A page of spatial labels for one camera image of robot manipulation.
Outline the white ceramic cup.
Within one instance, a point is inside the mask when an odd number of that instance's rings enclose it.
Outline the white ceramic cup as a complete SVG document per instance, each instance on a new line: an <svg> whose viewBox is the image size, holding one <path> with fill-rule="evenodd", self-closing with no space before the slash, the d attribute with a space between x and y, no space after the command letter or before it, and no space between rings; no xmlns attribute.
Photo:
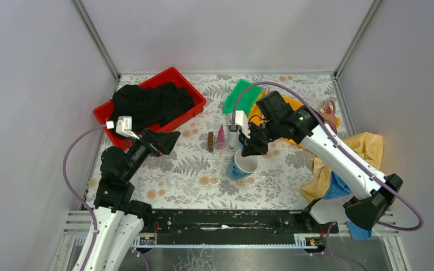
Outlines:
<svg viewBox="0 0 434 271"><path fill-rule="evenodd" d="M226 176L237 181L248 177L258 169L258 159L255 156L242 156L242 150L236 151L227 166Z"/></svg>

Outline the white toothpaste tube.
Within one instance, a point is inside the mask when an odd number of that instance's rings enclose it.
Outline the white toothpaste tube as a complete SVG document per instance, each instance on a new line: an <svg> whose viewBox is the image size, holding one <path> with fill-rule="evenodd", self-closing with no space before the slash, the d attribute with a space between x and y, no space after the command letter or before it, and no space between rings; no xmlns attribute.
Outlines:
<svg viewBox="0 0 434 271"><path fill-rule="evenodd" d="M229 148L236 149L238 146L238 130L237 117L233 120L233 114L227 114L227 143Z"/></svg>

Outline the pink toothpaste tube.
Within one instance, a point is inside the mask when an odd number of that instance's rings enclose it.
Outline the pink toothpaste tube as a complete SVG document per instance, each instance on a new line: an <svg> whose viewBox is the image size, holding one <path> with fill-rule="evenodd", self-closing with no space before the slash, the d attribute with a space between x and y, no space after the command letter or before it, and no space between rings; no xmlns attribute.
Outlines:
<svg viewBox="0 0 434 271"><path fill-rule="evenodd" d="M218 149L223 149L225 148L225 133L224 133L224 125L221 125L219 130L218 130L218 135L217 135L217 146Z"/></svg>

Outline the clear acrylic toiletry tray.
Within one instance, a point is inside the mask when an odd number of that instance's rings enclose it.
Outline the clear acrylic toiletry tray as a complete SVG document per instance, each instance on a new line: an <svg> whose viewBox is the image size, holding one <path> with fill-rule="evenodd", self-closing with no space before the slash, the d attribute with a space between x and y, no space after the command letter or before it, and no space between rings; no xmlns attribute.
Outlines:
<svg viewBox="0 0 434 271"><path fill-rule="evenodd" d="M207 133L206 146L208 152L215 149L230 148L231 150L242 149L249 139L240 131L228 131L227 133Z"/></svg>

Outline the pink patterned cup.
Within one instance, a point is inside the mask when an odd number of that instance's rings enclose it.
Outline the pink patterned cup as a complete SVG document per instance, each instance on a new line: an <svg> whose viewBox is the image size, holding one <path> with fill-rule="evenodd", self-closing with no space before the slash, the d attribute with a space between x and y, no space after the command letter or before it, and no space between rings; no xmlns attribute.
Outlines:
<svg viewBox="0 0 434 271"><path fill-rule="evenodd" d="M326 101L323 107L318 110L318 113L334 131L337 130L338 118L336 116L336 104L334 100Z"/></svg>

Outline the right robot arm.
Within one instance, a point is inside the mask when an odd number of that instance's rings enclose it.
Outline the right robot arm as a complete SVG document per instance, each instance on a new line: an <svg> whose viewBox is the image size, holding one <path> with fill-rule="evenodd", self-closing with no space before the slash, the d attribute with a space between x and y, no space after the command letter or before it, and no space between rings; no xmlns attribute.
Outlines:
<svg viewBox="0 0 434 271"><path fill-rule="evenodd" d="M351 190L352 198L318 197L309 204L309 213L301 218L302 227L311 233L328 222L351 221L371 230L381 223L380 218L394 202L403 181L397 174L386 175L355 153L312 108L303 105L293 110L282 96L272 91L257 106L263 111L265 122L251 124L239 119L242 155L265 155L268 144L291 139L323 160Z"/></svg>

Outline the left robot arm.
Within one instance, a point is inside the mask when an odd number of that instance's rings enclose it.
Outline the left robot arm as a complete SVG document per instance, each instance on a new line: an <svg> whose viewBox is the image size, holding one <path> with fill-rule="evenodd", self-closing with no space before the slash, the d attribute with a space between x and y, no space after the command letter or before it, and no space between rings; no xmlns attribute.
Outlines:
<svg viewBox="0 0 434 271"><path fill-rule="evenodd" d="M131 178L149 156L170 154L180 134L146 128L127 151L116 146L103 151L96 197L86 207L91 227L74 270L118 270L138 233L152 227L152 207L132 199Z"/></svg>

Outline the black cloth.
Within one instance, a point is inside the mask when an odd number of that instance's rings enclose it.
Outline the black cloth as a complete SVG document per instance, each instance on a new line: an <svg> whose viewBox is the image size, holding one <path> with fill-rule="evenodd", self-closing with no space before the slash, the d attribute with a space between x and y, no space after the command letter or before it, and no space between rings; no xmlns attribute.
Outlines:
<svg viewBox="0 0 434 271"><path fill-rule="evenodd" d="M140 132L154 124L165 126L195 106L193 97L185 88L169 82L155 88L124 85L112 96L114 110L109 117L132 117L132 130Z"/></svg>

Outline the orange bin with toothpastes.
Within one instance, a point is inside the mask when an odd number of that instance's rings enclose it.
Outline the orange bin with toothpastes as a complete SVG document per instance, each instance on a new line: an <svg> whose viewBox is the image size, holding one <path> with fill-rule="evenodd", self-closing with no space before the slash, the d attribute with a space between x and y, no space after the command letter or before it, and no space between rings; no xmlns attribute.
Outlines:
<svg viewBox="0 0 434 271"><path fill-rule="evenodd" d="M297 110L297 109L299 109L301 106L303 106L303 103L301 103L300 101L295 100L295 99L293 99L291 97L283 96L283 100L286 103L288 103L291 106L292 110L294 110L294 111ZM284 138L284 140L287 141L290 144L293 144L293 145L299 147L299 148L303 148L303 146L301 144L296 143L292 139L286 139L286 138Z"/></svg>

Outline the red plastic bin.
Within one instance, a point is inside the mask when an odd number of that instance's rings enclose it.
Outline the red plastic bin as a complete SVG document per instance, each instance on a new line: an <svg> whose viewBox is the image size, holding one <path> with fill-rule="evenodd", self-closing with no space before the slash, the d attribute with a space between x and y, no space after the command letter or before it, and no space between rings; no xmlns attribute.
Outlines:
<svg viewBox="0 0 434 271"><path fill-rule="evenodd" d="M171 132L203 111L206 99L174 67L138 84L126 84L94 109L100 124L132 118L131 131Z"/></svg>

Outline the blue cloth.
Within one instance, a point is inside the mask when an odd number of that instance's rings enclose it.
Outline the blue cloth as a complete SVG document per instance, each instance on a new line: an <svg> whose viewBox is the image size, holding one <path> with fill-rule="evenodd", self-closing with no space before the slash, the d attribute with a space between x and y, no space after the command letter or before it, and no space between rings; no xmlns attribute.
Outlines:
<svg viewBox="0 0 434 271"><path fill-rule="evenodd" d="M342 198L352 193L351 189L347 186L343 179L334 171L331 172L330 180L330 186L322 199L330 200ZM370 239L372 236L372 231L362 229L351 221L347 222L347 226L349 228L351 238L355 241L365 241Z"/></svg>

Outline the yellow cloth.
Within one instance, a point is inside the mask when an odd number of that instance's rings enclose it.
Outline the yellow cloth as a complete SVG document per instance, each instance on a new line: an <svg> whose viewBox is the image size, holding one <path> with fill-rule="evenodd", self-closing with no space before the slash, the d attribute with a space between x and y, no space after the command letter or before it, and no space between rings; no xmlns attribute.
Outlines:
<svg viewBox="0 0 434 271"><path fill-rule="evenodd" d="M314 159L314 180L301 186L301 194L308 201L322 198L331 182L331 172L338 174L352 194L359 200L372 197L385 181L380 171L383 155L383 137L363 133L341 139L333 131L318 126L306 136L301 145L312 152Z"/></svg>

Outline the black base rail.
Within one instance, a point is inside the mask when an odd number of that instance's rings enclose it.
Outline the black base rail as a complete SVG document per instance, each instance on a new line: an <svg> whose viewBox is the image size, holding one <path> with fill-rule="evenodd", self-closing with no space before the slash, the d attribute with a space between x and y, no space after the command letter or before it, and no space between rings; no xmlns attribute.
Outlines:
<svg viewBox="0 0 434 271"><path fill-rule="evenodd" d="M337 226L320 224L305 211L154 209L140 235L170 246L285 246L296 237L324 237Z"/></svg>

